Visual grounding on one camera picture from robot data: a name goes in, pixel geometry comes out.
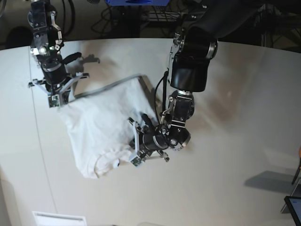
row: metal bracket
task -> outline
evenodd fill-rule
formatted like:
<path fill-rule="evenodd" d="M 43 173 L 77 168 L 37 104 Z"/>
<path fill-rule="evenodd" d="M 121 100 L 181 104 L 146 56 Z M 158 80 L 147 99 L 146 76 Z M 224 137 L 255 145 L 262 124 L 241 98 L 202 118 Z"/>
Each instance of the metal bracket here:
<path fill-rule="evenodd" d="M 172 97 L 172 96 L 169 96 L 168 100 L 169 100 L 169 102 L 170 102 L 169 108 L 166 109 L 166 110 L 162 113 L 162 117 L 161 117 L 161 120 L 160 120 L 160 124 L 163 124 L 163 123 L 164 123 L 166 114 L 170 113 L 170 112 L 173 110 L 174 105 L 175 105 L 175 102 L 176 102 L 176 99 L 174 99 L 174 97 Z"/>
<path fill-rule="evenodd" d="M 80 79 L 89 77 L 88 73 L 78 72 L 76 73 L 63 87 L 54 95 L 46 90 L 42 85 L 46 84 L 46 81 L 34 79 L 28 84 L 29 87 L 37 86 L 45 94 L 48 95 L 49 108 L 51 107 L 61 107 L 68 104 L 70 96 L 74 95 L 74 90 L 77 82 Z"/>
<path fill-rule="evenodd" d="M 63 35 L 62 35 L 61 28 L 55 23 L 55 16 L 56 16 L 55 11 L 50 12 L 51 25 L 57 30 L 57 37 L 58 37 L 58 40 L 55 41 L 55 49 L 59 51 L 60 48 L 62 47 Z"/>
<path fill-rule="evenodd" d="M 159 156 L 151 156 L 155 151 L 153 151 L 152 153 L 146 153 L 144 152 L 144 150 L 140 150 L 139 134 L 143 133 L 143 129 L 132 118 L 129 118 L 128 120 L 133 126 L 134 141 L 135 141 L 135 151 L 129 157 L 130 162 L 136 167 L 141 166 L 143 163 L 145 163 L 146 160 L 164 158 L 165 161 L 168 162 L 169 157 L 167 153 L 163 152 L 162 150 L 157 150 Z"/>
<path fill-rule="evenodd" d="M 169 53 L 169 63 L 168 63 L 168 77 L 171 78 L 174 56 L 176 53 L 181 52 L 183 50 L 185 44 L 185 35 L 183 35 L 183 31 L 177 31 L 174 33 L 174 41 L 170 48 Z"/>

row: wire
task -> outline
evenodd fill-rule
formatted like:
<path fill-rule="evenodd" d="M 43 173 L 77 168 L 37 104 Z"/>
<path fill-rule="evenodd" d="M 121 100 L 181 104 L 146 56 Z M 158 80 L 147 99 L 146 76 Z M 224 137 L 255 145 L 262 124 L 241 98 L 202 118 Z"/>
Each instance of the wire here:
<path fill-rule="evenodd" d="M 105 29 L 106 29 L 106 27 L 108 26 L 109 23 L 110 23 L 110 22 L 107 21 L 106 24 L 103 26 L 103 29 L 102 29 L 102 31 L 101 31 L 101 33 L 100 33 L 100 37 L 101 37 L 101 38 L 103 37 L 104 31 L 105 31 Z"/>
<path fill-rule="evenodd" d="M 105 21 L 107 21 L 107 22 L 110 21 L 110 20 L 108 20 L 108 19 L 105 18 L 109 13 L 103 15 L 103 14 L 105 13 L 105 11 L 108 11 L 108 10 L 110 10 L 110 9 L 109 9 L 109 8 L 104 9 L 104 10 L 101 12 L 101 18 L 100 18 L 100 20 L 96 21 L 96 22 L 95 22 L 94 24 L 92 24 L 92 26 L 90 27 L 90 29 L 91 29 L 92 31 L 94 31 L 95 33 L 100 34 L 100 35 L 102 34 L 101 32 L 99 32 L 99 31 L 97 31 L 97 30 L 94 29 L 94 27 L 95 27 L 96 25 L 98 25 L 99 23 L 101 23 L 103 20 L 105 20 Z"/>
<path fill-rule="evenodd" d="M 107 8 L 109 9 L 110 12 L 110 19 L 109 21 L 111 21 L 111 27 L 113 25 L 113 20 L 112 20 L 112 10 L 111 10 L 111 6 L 105 1 L 105 4 L 107 5 Z"/>
<path fill-rule="evenodd" d="M 4 10 L 5 10 L 5 7 L 6 7 L 6 1 L 7 1 L 7 0 L 3 0 L 2 8 L 1 8 L 1 11 L 0 11 L 0 18 L 3 17 Z"/>
<path fill-rule="evenodd" d="M 163 79 L 163 95 L 162 95 L 162 112 L 166 110 L 166 87 L 167 87 L 168 71 L 164 72 Z"/>
<path fill-rule="evenodd" d="M 165 18 L 166 18 L 166 21 L 168 22 L 168 18 L 167 18 L 167 15 L 166 15 L 166 13 L 165 13 L 165 12 L 163 12 L 162 10 L 161 10 L 161 12 L 162 12 L 162 13 L 164 13 L 164 16 L 165 16 Z"/>
<path fill-rule="evenodd" d="M 170 17 L 172 17 L 172 18 L 175 18 L 175 19 L 178 19 L 179 16 L 181 17 L 181 14 L 177 13 L 177 12 L 176 13 L 174 13 L 174 12 L 165 12 L 165 14 L 168 15 L 168 16 L 170 16 Z"/>
<path fill-rule="evenodd" d="M 173 17 L 168 17 L 168 19 L 169 20 L 166 20 L 166 21 L 168 21 L 168 22 L 175 22 L 176 21 L 176 19 L 175 18 L 173 18 Z"/>
<path fill-rule="evenodd" d="M 71 24 L 70 24 L 69 30 L 66 32 L 65 36 L 69 35 L 73 31 L 74 25 L 75 25 L 75 7 L 74 7 L 72 0 L 68 0 L 68 2 L 70 5 L 70 9 L 71 9 Z"/>
<path fill-rule="evenodd" d="M 174 14 L 169 14 L 169 13 L 164 13 L 164 12 L 162 12 L 163 14 L 165 14 L 164 16 L 165 16 L 165 19 L 166 19 L 166 17 L 168 18 L 168 19 L 179 19 L 179 17 L 176 17 L 176 16 L 174 16 Z"/>
<path fill-rule="evenodd" d="M 153 10 L 154 10 L 154 12 L 155 12 L 155 14 L 156 14 L 157 20 L 158 20 L 158 22 L 159 22 L 159 16 L 158 16 L 158 13 L 157 13 L 157 11 L 156 11 L 155 7 L 154 7 L 154 6 L 151 6 L 151 7 L 153 8 Z M 162 28 L 162 27 L 160 27 L 160 29 L 161 29 L 161 31 L 162 31 L 162 33 L 163 33 L 164 37 L 166 38 L 166 34 L 165 34 L 165 32 L 164 32 L 163 28 Z"/>
<path fill-rule="evenodd" d="M 160 79 L 160 81 L 158 82 L 156 88 L 155 88 L 155 95 L 154 95 L 154 104 L 155 104 L 155 114 L 156 114 L 156 119 L 158 121 L 158 123 L 160 124 L 160 121 L 159 121 L 159 117 L 158 117 L 158 113 L 157 113 L 157 104 L 156 104 L 156 99 L 157 99 L 157 90 L 158 90 L 158 87 L 160 85 L 160 83 L 163 81 L 163 79 L 165 78 L 165 74 L 163 75 L 163 77 Z"/>
<path fill-rule="evenodd" d="M 62 0 L 63 3 L 63 34 L 65 34 L 65 25 L 66 25 L 66 5 L 65 0 Z"/>

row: white table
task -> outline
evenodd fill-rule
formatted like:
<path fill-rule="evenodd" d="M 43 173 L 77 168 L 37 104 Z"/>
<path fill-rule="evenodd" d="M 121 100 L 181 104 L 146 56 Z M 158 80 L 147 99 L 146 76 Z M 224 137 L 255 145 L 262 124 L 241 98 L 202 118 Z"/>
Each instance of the white table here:
<path fill-rule="evenodd" d="M 91 78 L 82 92 L 135 74 L 157 84 L 170 47 L 167 39 L 76 41 L 62 54 L 100 58 L 84 65 Z M 0 60 L 0 176 L 9 214 L 20 216 L 13 226 L 34 225 L 33 210 L 86 216 L 89 226 L 293 225 L 280 214 L 285 194 L 251 183 L 298 165 L 300 54 L 220 43 L 205 92 L 194 94 L 188 147 L 169 151 L 169 163 L 121 166 L 99 180 L 82 177 L 55 109 L 26 87 L 41 76 L 29 48 L 0 51 Z"/>

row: black cable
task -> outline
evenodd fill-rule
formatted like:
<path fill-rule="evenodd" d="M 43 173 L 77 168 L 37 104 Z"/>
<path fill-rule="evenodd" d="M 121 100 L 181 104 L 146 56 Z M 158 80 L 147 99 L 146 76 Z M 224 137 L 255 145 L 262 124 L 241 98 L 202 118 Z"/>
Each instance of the black cable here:
<path fill-rule="evenodd" d="M 70 24 L 69 30 L 66 32 L 65 36 L 69 35 L 73 31 L 74 25 L 75 25 L 75 7 L 74 7 L 72 0 L 68 0 L 68 2 L 70 5 L 70 9 L 71 9 L 71 24 Z"/>
<path fill-rule="evenodd" d="M 168 71 L 164 72 L 163 95 L 162 95 L 162 112 L 166 110 L 166 88 L 167 88 Z"/>
<path fill-rule="evenodd" d="M 173 14 L 170 14 L 169 12 L 165 12 L 165 14 L 166 14 L 167 16 L 170 16 L 171 18 L 175 18 L 175 19 L 178 19 L 178 18 L 179 18 L 179 17 L 176 17 L 174 13 L 173 13 Z"/>
<path fill-rule="evenodd" d="M 110 23 L 110 22 L 107 21 L 107 22 L 105 23 L 105 25 L 103 26 L 103 29 L 102 29 L 102 31 L 101 31 L 101 33 L 100 33 L 100 38 L 103 37 L 104 31 L 105 31 L 105 29 L 106 29 L 106 27 L 108 26 L 109 23 Z"/>
<path fill-rule="evenodd" d="M 109 9 L 110 12 L 110 22 L 111 22 L 111 28 L 113 27 L 113 20 L 112 20 L 112 10 L 111 10 L 111 6 L 105 2 L 105 4 L 107 5 L 107 8 Z"/>
<path fill-rule="evenodd" d="M 63 3 L 63 34 L 65 34 L 65 25 L 66 25 L 66 5 L 65 0 L 62 0 Z"/>
<path fill-rule="evenodd" d="M 162 10 L 161 10 L 161 12 L 162 12 L 162 13 L 164 13 L 165 19 L 166 19 L 166 21 L 168 22 L 168 18 L 167 18 L 167 15 L 166 15 L 166 13 L 165 13 L 165 12 L 163 12 Z"/>
<path fill-rule="evenodd" d="M 165 19 L 166 19 L 166 17 L 168 18 L 168 19 L 178 19 L 179 17 L 176 17 L 176 16 L 174 16 L 174 15 L 171 15 L 171 14 L 167 14 L 167 13 L 165 13 Z"/>
<path fill-rule="evenodd" d="M 110 10 L 109 8 L 106 8 L 106 9 L 104 9 L 102 12 L 101 12 L 101 18 L 100 18 L 100 20 L 98 20 L 98 21 L 96 21 L 94 24 L 92 24 L 91 25 L 91 27 L 90 27 L 90 29 L 92 30 L 92 31 L 94 31 L 95 33 L 97 33 L 97 34 L 102 34 L 101 32 L 99 32 L 99 31 L 97 31 L 97 30 L 95 30 L 94 29 L 94 27 L 96 26 L 96 25 L 98 25 L 100 22 L 102 22 L 103 20 L 105 20 L 105 21 L 110 21 L 110 20 L 108 20 L 108 19 L 106 19 L 105 17 L 106 17 L 106 15 L 108 15 L 109 13 L 107 13 L 106 15 L 103 15 L 104 14 L 104 12 L 105 11 L 107 11 L 107 10 Z"/>
<path fill-rule="evenodd" d="M 160 79 L 160 81 L 158 82 L 156 88 L 155 88 L 155 95 L 154 95 L 154 104 L 155 104 L 155 115 L 156 115 L 156 119 L 158 121 L 158 123 L 160 124 L 160 121 L 159 121 L 159 117 L 158 117 L 158 113 L 157 113 L 157 104 L 156 104 L 156 95 L 157 95 L 157 90 L 158 90 L 158 87 L 160 85 L 160 83 L 163 81 L 163 79 L 166 77 L 166 73 L 164 73 L 163 77 Z"/>
<path fill-rule="evenodd" d="M 154 7 L 154 6 L 151 6 L 151 7 L 153 8 L 153 10 L 154 10 L 154 12 L 155 12 L 155 14 L 156 14 L 157 20 L 158 20 L 158 22 L 159 22 L 159 21 L 160 21 L 160 20 L 159 20 L 159 16 L 158 16 L 158 13 L 157 13 L 157 11 L 156 11 L 155 7 Z M 165 34 L 165 32 L 164 32 L 163 28 L 162 28 L 162 27 L 160 27 L 160 29 L 161 29 L 161 31 L 162 31 L 162 33 L 163 33 L 164 37 L 166 38 L 166 34 Z"/>
<path fill-rule="evenodd" d="M 169 19 L 168 22 L 174 22 L 174 21 L 176 21 L 176 19 L 173 18 L 173 17 L 168 17 L 168 19 Z"/>

